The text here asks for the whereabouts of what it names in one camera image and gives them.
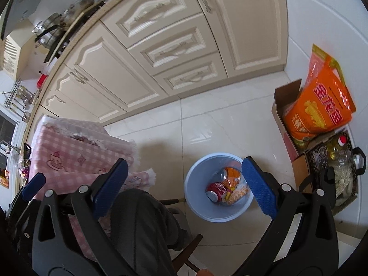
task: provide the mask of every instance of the pink checkered tablecloth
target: pink checkered tablecloth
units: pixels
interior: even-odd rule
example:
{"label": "pink checkered tablecloth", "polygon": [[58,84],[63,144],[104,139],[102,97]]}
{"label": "pink checkered tablecloth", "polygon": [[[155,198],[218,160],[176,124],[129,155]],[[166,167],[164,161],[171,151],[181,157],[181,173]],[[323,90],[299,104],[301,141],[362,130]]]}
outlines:
{"label": "pink checkered tablecloth", "polygon": [[[75,123],[69,120],[63,127],[60,127],[57,121],[39,123],[35,132],[36,138],[32,142],[29,176],[32,179],[36,173],[41,172],[46,177],[46,184],[36,194],[36,199],[42,200],[49,189],[53,189],[57,194],[65,194],[76,191],[81,185],[91,185],[98,175],[109,171],[119,158],[125,159],[129,166],[129,175],[122,191],[128,188],[147,191],[154,184],[155,173],[152,169],[131,172],[138,162],[134,142],[110,137],[100,124],[93,122],[78,122],[76,134]],[[94,259],[77,219],[74,216],[69,218],[83,254]],[[109,236],[110,217],[100,218],[99,222]]]}

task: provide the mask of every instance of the plastic bottle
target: plastic bottle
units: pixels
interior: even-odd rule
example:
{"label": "plastic bottle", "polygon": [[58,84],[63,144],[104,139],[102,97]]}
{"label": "plastic bottle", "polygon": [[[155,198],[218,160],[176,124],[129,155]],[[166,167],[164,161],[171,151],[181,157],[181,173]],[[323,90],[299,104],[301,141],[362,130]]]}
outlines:
{"label": "plastic bottle", "polygon": [[327,148],[329,159],[331,159],[332,161],[336,160],[338,157],[338,153],[341,150],[346,149],[347,147],[346,142],[347,142],[347,139],[345,135],[335,137],[330,142],[328,142],[326,145],[326,148]]}

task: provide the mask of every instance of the cardboard box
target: cardboard box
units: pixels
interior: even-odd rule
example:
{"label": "cardboard box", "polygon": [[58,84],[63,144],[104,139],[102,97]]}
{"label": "cardboard box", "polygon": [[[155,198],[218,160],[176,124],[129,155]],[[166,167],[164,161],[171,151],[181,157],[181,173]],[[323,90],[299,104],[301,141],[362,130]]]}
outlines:
{"label": "cardboard box", "polygon": [[[292,167],[294,171],[294,178],[295,178],[295,183],[296,183],[297,188],[299,188],[301,182],[303,182],[303,180],[306,177],[308,177],[311,173],[314,172],[312,171],[311,166],[310,166],[310,161],[308,160],[310,159],[310,154],[315,149],[317,149],[319,146],[327,142],[330,138],[332,138],[335,135],[335,131],[330,131],[328,133],[320,134],[309,142],[305,150],[300,151],[296,148],[296,146],[294,145],[293,141],[290,138],[290,135],[286,131],[286,128],[281,118],[282,118],[283,110],[285,109],[285,107],[287,105],[290,105],[294,101],[296,101],[296,99],[298,98],[299,93],[302,89],[300,86],[301,86],[301,79],[291,82],[282,87],[276,88],[275,94],[274,94],[274,102],[272,106],[272,114],[280,130],[286,150],[288,152],[288,155],[292,163]],[[356,193],[358,191],[357,190],[358,186],[357,186],[357,175],[355,173],[355,168],[353,171],[353,178],[354,178],[353,179],[354,185],[353,185],[352,195],[340,206],[335,206],[335,208],[333,209],[334,215],[340,212],[341,210],[343,210],[346,206],[348,206],[350,203],[352,203],[357,198]],[[307,193],[311,193],[312,191],[313,191],[313,188],[311,184],[308,187],[306,187],[306,189],[304,190],[304,192],[307,192]]]}

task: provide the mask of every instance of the red soda can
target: red soda can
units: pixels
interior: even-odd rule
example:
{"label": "red soda can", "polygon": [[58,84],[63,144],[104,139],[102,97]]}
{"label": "red soda can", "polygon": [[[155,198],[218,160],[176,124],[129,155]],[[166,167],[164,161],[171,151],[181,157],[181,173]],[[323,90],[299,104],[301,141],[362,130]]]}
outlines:
{"label": "red soda can", "polygon": [[212,202],[226,202],[231,195],[231,190],[226,188],[221,182],[214,182],[209,184],[206,194]]}

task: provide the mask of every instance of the shoe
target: shoe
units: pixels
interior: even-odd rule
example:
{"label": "shoe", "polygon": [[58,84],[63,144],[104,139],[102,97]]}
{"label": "shoe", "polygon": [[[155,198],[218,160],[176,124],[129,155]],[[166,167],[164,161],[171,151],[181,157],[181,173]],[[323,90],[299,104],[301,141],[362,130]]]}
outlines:
{"label": "shoe", "polygon": [[193,240],[192,233],[190,232],[188,221],[181,209],[177,207],[170,207],[168,210],[170,213],[172,213],[176,221],[178,221],[178,224],[181,228],[181,234],[179,234],[179,236],[184,238],[184,243],[182,246],[177,246],[174,248],[175,251],[181,251]]}

